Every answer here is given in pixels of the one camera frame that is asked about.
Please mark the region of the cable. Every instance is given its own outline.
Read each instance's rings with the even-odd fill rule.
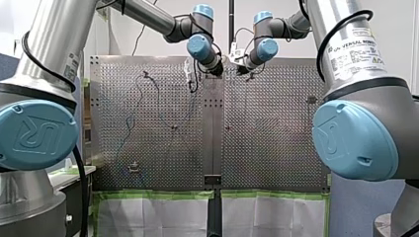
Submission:
[[[164,125],[166,125],[167,127],[172,128],[172,129],[174,129],[174,128],[179,129],[180,127],[182,127],[185,124],[185,122],[187,121],[187,118],[191,117],[192,110],[193,110],[193,107],[195,106],[195,101],[196,101],[198,93],[194,93],[194,96],[191,98],[191,101],[189,103],[190,109],[189,109],[188,113],[185,114],[185,116],[182,118],[181,123],[179,125],[176,125],[176,124],[169,125],[169,123],[166,121],[166,118],[163,116],[163,114],[160,111],[160,88],[159,88],[156,80],[149,76],[148,72],[146,72],[146,71],[143,71],[143,72],[144,72],[144,78],[149,79],[153,83],[154,87],[157,90],[157,111],[158,111],[158,116],[159,116],[160,120],[164,123]]]
[[[361,15],[368,15],[367,20],[369,21],[370,19],[373,18],[374,13],[370,10],[361,10],[359,12],[356,12],[354,14],[352,14],[349,17],[346,17],[344,19],[342,19],[340,22],[338,22],[338,24],[336,24],[336,26],[326,35],[326,37],[324,38],[323,42],[321,43],[320,47],[318,48],[318,53],[317,53],[317,59],[316,59],[316,65],[317,65],[317,72],[318,75],[320,76],[321,80],[324,82],[324,75],[322,72],[322,65],[321,65],[321,60],[323,59],[323,54],[326,50],[326,46],[327,44],[329,44],[330,40],[335,36],[336,33],[338,33],[341,28],[347,24],[349,21],[351,21],[352,19],[359,17]]]
[[[144,31],[145,31],[145,25],[142,25],[141,32],[139,33],[138,37],[136,38],[135,46],[133,48],[133,51],[132,51],[131,56],[134,56],[135,55],[136,49],[138,47],[139,39],[142,37],[142,34],[144,33]]]
[[[65,78],[64,76],[62,76],[62,75],[60,75],[60,74],[58,74],[58,73],[56,73],[56,72],[54,72],[54,71],[52,71],[52,70],[50,70],[50,69],[48,69],[48,68],[46,68],[39,60],[37,60],[35,57],[34,57],[34,55],[31,53],[31,50],[29,49],[29,46],[28,46],[28,37],[29,37],[29,33],[30,32],[26,32],[25,34],[24,34],[24,36],[23,36],[23,38],[22,38],[22,49],[23,49],[23,51],[24,51],[24,53],[25,53],[25,55],[37,66],[37,67],[39,67],[40,69],[42,69],[43,71],[45,71],[45,72],[47,72],[47,73],[49,73],[50,75],[52,75],[52,76],[54,76],[54,77],[56,77],[57,79],[59,79],[59,80],[61,80],[61,81],[63,81],[63,82],[65,82],[69,87],[70,87],[70,89],[71,89],[71,92],[74,92],[75,90],[76,90],[76,87],[74,86],[74,83],[71,81],[71,80],[69,80],[69,79],[67,79],[67,78]]]
[[[117,3],[118,1],[119,0],[114,0],[112,2],[109,2],[109,3],[107,3],[107,4],[103,5],[103,6],[97,7],[96,10],[101,10],[101,9],[107,8],[107,7],[111,6],[111,5],[113,5],[114,3]]]
[[[31,54],[31,51],[28,46],[29,33],[30,32],[27,32],[22,39],[22,48],[25,55],[40,69],[66,82],[70,86],[71,92],[74,92],[76,87],[74,86],[72,81],[68,80],[67,78],[61,76],[60,74],[52,70],[49,70]],[[81,189],[82,189],[82,193],[81,193],[82,216],[81,216],[80,237],[86,237],[87,231],[88,231],[88,218],[89,218],[89,187],[87,184],[86,173],[84,171],[83,159],[80,155],[77,145],[73,149],[73,154],[74,154],[74,159],[76,160],[77,168],[80,174],[80,183],[81,183]]]
[[[293,40],[293,32],[291,31],[291,29],[289,27],[289,25],[291,24],[290,20],[289,19],[285,20],[284,18],[277,18],[277,19],[281,20],[284,23],[284,30],[287,30],[287,32],[289,34],[289,37],[286,38],[286,42],[291,42]]]
[[[304,8],[304,3],[302,2],[303,0],[299,0],[298,2],[299,2],[299,10],[302,12],[302,15],[303,16],[305,16],[306,18],[307,18],[307,20],[309,21],[310,20],[310,18],[308,17],[308,14],[307,14],[307,12],[305,11],[305,8]]]
[[[89,186],[87,184],[86,172],[84,171],[83,159],[80,155],[77,145],[73,149],[74,159],[80,174],[81,184],[81,229],[80,237],[87,237],[88,218],[89,218]]]
[[[221,48],[220,48],[220,47],[219,47],[219,46],[218,46],[218,45],[217,45],[214,41],[212,42],[212,45],[214,45],[214,46],[216,47],[216,49],[218,49],[218,53],[217,53],[217,54],[218,54],[219,56],[221,56],[221,55],[222,55]]]
[[[419,224],[414,226],[413,228],[409,229],[406,233],[404,233],[400,237],[411,237],[419,232]]]
[[[124,146],[126,144],[126,141],[131,136],[132,130],[135,128],[135,115],[136,115],[136,112],[137,112],[137,110],[139,108],[139,105],[140,105],[140,103],[142,101],[142,98],[143,98],[142,90],[141,90],[141,88],[139,88],[139,85],[137,83],[138,82],[138,78],[140,78],[140,77],[141,76],[137,76],[135,78],[135,82],[134,83],[135,83],[136,89],[139,91],[139,93],[141,94],[141,96],[140,96],[138,102],[135,105],[134,111],[128,117],[126,117],[126,127],[128,129],[128,133],[126,134],[126,136],[124,137],[124,139],[121,142],[120,146],[118,147],[117,155],[116,155],[116,160],[118,160],[118,158],[120,157],[121,150],[124,148]]]
[[[241,31],[246,31],[246,32],[248,32],[248,33],[250,33],[250,34],[252,34],[252,35],[255,35],[251,30],[249,30],[248,28],[240,28],[240,29],[238,29],[237,30],[237,32],[235,33],[235,35],[234,35],[234,40],[237,40],[237,36],[238,36],[238,34],[241,32]]]

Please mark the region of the metal stand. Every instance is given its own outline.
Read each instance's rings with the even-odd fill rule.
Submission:
[[[393,212],[379,216],[374,223],[375,237],[401,236],[415,226],[419,216],[419,184],[406,180]]]
[[[2,236],[64,237],[65,194],[54,193],[46,171],[0,174]]]

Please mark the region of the pegboard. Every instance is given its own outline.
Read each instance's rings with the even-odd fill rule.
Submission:
[[[92,59],[95,189],[204,188],[202,90],[190,93],[184,61]]]
[[[328,171],[311,141],[323,94],[313,59],[274,59],[250,80],[226,63],[197,94],[185,59],[92,58],[95,189],[203,190],[214,174],[223,189],[325,191]]]
[[[274,59],[254,79],[227,71],[224,189],[327,191],[311,138],[323,88],[313,59]]]

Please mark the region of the white wall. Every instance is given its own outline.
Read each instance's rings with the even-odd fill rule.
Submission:
[[[412,78],[413,72],[416,71],[416,63],[415,67],[413,66],[413,44],[417,30],[415,29],[417,1],[419,0],[361,0],[364,8],[375,12],[371,25],[388,71],[404,78],[413,89],[416,89]],[[227,53],[227,0],[178,0],[176,4],[170,0],[159,0],[157,6],[172,15],[179,15],[190,13],[194,6],[200,3],[213,6],[215,42],[222,48],[223,53]],[[235,28],[252,29],[253,16],[262,10],[273,12],[275,17],[287,18],[298,10],[298,4],[296,0],[236,0]],[[110,54],[131,55],[141,26],[142,24],[112,10]],[[239,46],[245,47],[250,39],[249,34],[240,33]],[[280,40],[280,48],[280,53],[277,55],[280,57],[315,57],[317,53],[312,36],[308,39],[293,40],[291,43]],[[160,34],[146,29],[139,40],[136,55],[187,55],[186,43],[169,44]]]
[[[0,0],[0,53],[20,58],[20,45],[15,46],[31,29],[41,0]],[[106,17],[95,14],[84,48],[85,77],[89,77],[89,57],[109,53],[109,30]]]

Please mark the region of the black hose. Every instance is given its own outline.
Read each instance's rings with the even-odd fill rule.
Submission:
[[[304,3],[302,2],[302,0],[299,0],[298,3],[299,3],[299,10],[302,12],[302,15],[305,16],[307,20],[309,21],[310,18],[308,17],[307,12],[305,11]]]
[[[77,168],[80,174],[81,183],[81,229],[80,237],[87,237],[88,232],[88,218],[89,218],[89,186],[87,184],[86,172],[84,171],[83,159],[77,146],[73,149],[74,158],[77,163]]]
[[[40,69],[43,71],[49,73],[50,75],[56,77],[57,79],[65,82],[70,88],[71,92],[74,92],[76,90],[76,86],[74,86],[74,83],[70,81],[69,79],[65,78],[64,76],[50,70],[49,68],[45,67],[37,58],[34,57],[34,55],[31,53],[31,50],[29,49],[28,45],[28,37],[30,32],[26,32],[24,34],[24,37],[22,38],[22,49],[25,53],[25,55]]]
[[[228,24],[229,24],[229,32],[228,32],[228,52],[231,51],[231,44],[234,41],[234,0],[229,0],[229,7],[228,7]]]
[[[317,58],[316,58],[316,66],[317,66],[317,72],[320,76],[320,79],[324,82],[324,74],[322,71],[322,65],[321,61],[323,60],[323,54],[326,50],[327,44],[329,44],[330,40],[335,36],[336,33],[338,33],[343,26],[345,26],[348,22],[353,20],[356,17],[362,16],[362,15],[368,15],[367,20],[373,18],[374,13],[370,10],[361,10],[359,12],[356,12],[344,19],[342,19],[336,26],[324,37],[323,42],[320,44],[320,47],[318,48],[317,52]]]

